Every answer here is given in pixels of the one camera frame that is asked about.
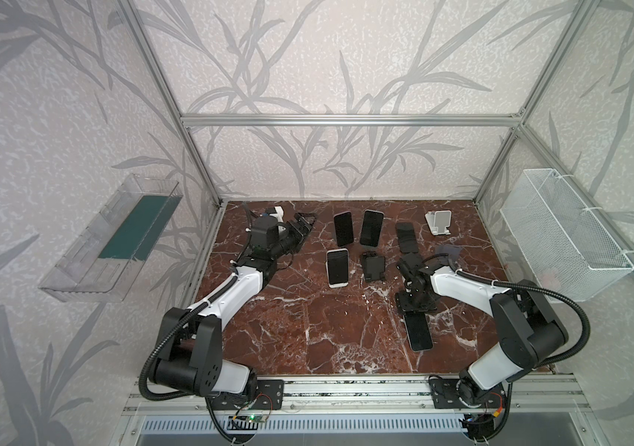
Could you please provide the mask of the black phone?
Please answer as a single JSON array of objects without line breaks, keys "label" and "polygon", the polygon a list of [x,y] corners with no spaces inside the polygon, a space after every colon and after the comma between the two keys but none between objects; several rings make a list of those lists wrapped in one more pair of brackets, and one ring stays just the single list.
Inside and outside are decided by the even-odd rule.
[{"label": "black phone", "polygon": [[360,234],[360,244],[368,247],[378,247],[384,213],[376,210],[365,210]]},{"label": "black phone", "polygon": [[423,263],[423,258],[419,253],[409,253],[405,254],[402,258],[409,265],[421,265]]},{"label": "black phone", "polygon": [[396,223],[397,240],[402,254],[417,254],[419,251],[414,225],[410,222]]},{"label": "black phone", "polygon": [[333,223],[338,247],[344,247],[354,242],[352,213],[350,211],[335,214]]},{"label": "black phone", "polygon": [[406,312],[404,323],[412,351],[426,351],[433,348],[428,320],[422,312]]}]

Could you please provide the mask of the white framed phone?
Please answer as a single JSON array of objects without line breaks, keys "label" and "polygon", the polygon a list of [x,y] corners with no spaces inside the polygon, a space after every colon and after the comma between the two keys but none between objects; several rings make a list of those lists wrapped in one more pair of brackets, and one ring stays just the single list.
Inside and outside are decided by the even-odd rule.
[{"label": "white framed phone", "polygon": [[330,288],[341,288],[348,285],[350,279],[349,261],[350,255],[346,248],[326,253],[327,280]]}]

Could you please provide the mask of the black folding phone stand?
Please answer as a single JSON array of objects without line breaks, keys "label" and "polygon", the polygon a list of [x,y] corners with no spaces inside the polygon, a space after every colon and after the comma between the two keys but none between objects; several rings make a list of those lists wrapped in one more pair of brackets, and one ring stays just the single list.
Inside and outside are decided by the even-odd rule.
[{"label": "black folding phone stand", "polygon": [[363,278],[365,278],[366,282],[385,281],[386,258],[384,256],[380,256],[373,251],[363,252],[361,254],[361,265]]}]

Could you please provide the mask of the grey round phone stand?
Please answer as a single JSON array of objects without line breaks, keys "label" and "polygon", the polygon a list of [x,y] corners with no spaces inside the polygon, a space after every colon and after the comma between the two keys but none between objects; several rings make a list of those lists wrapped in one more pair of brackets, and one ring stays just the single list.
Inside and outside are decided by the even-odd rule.
[{"label": "grey round phone stand", "polygon": [[440,245],[436,249],[437,254],[447,255],[453,260],[457,260],[459,258],[461,251],[462,247],[457,245]]}]

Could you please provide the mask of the white phone stand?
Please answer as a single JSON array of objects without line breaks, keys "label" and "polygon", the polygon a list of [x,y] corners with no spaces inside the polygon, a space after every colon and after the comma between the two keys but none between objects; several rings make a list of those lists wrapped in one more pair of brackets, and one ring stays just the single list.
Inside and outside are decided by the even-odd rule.
[{"label": "white phone stand", "polygon": [[450,210],[430,211],[425,219],[433,236],[450,235],[452,212]]}]

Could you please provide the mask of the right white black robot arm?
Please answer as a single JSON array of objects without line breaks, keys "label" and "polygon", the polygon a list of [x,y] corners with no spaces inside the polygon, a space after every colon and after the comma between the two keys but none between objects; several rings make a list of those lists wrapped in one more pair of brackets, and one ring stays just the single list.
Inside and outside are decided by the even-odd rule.
[{"label": "right white black robot arm", "polygon": [[404,289],[396,293],[396,307],[404,317],[414,351],[433,347],[426,314],[436,310],[443,297],[492,317],[497,343],[463,370],[455,384],[463,405],[481,406],[491,390],[504,381],[528,375],[569,340],[562,321],[538,287],[526,282],[497,285],[465,273],[454,263],[430,265],[430,260],[436,259],[445,260],[445,254],[424,259],[410,253],[397,262]]}]

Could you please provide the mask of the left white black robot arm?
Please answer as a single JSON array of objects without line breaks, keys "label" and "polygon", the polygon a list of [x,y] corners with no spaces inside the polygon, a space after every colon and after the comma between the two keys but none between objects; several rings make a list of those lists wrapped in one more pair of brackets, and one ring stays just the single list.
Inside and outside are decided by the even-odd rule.
[{"label": "left white black robot arm", "polygon": [[222,334],[238,310],[274,278],[280,259],[300,252],[317,221],[313,213],[298,212],[285,222],[281,211],[276,206],[254,217],[248,240],[220,286],[188,308],[165,313],[155,347],[140,371],[138,386],[144,399],[225,394],[246,401],[257,398],[256,373],[224,360]]}]

